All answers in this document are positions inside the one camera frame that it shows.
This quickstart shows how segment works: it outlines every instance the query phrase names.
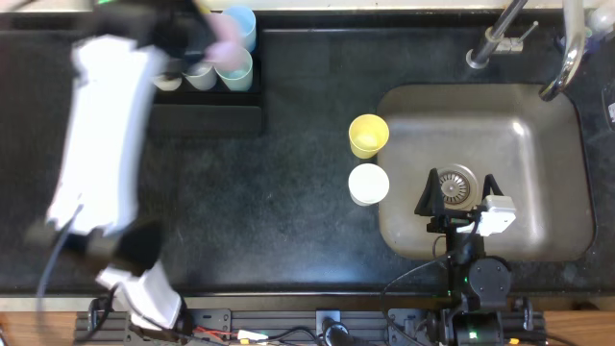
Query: sink basin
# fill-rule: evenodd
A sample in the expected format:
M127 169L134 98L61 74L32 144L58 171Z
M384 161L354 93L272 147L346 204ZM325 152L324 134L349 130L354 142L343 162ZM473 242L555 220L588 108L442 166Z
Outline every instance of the sink basin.
M400 86L377 114L390 138L378 153L390 190L380 203L386 243L401 256L430 259L437 237L414 214L430 169L438 168L447 207L480 203L493 174L515 204L516 220L485 238L507 260L574 260L590 246L593 215L577 111L564 96L538 97L534 85ZM436 253L445 251L439 241Z

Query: wooden surface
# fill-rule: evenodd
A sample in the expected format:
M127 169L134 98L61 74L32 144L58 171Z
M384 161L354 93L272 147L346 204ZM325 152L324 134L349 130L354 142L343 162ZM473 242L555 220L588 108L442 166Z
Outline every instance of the wooden surface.
M615 312L550 311L546 312L550 334L563 336L579 346L615 345ZM70 345L75 327L75 312L47 312L48 333L37 332L36 315L31 312L0 312L0 326L11 346Z

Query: black countertop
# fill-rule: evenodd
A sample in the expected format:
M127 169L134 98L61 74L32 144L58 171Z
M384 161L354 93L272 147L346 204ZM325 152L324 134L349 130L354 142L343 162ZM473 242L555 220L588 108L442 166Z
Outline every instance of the black countertop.
M524 25L512 33L541 15L524 14ZM386 246L377 206L358 207L350 199L348 175L360 160L350 152L347 129L401 85L548 82L561 64L553 45L561 24L553 15L528 38L523 54L494 57L484 70L467 66L465 53L495 19L491 13L261 15L264 134L148 138L145 144L141 212L165 223L162 261L171 283L184 294L375 291L418 265ZM0 35L5 294L32 294L47 260L46 253L23 244L23 235L45 213L58 179L70 107L69 36ZM595 241L575 261L514 262L515 292L615 291L615 133L602 100L604 88L615 97L613 57L611 42L581 66L566 90L579 112ZM63 259L49 290L100 291L92 278ZM402 286L418 294L442 293L446 277L434 266Z

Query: sink drain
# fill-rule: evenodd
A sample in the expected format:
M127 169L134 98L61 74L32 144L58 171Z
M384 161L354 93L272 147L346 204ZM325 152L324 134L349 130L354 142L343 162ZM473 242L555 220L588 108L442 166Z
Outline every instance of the sink drain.
M468 180L457 172L444 172L440 174L440 186L444 194L444 203L459 204L470 195Z
M438 178L447 208L472 207L477 197L477 178L465 166L450 164L438 169Z

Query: chrome faucet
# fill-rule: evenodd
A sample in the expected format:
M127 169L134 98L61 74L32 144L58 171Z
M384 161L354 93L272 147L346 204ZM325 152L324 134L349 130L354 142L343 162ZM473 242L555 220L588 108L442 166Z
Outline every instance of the chrome faucet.
M517 17L528 0L513 0L504 10L493 27L488 28L479 47L471 49L466 54L466 61L473 68L485 68L489 63L489 57L496 52L504 41L504 32L510 23ZM585 48L585 16L583 13L582 0L563 0L564 21L566 26L566 50L561 71L548 85L540 89L539 96L543 101L551 101L572 81L577 72L580 61L583 58Z

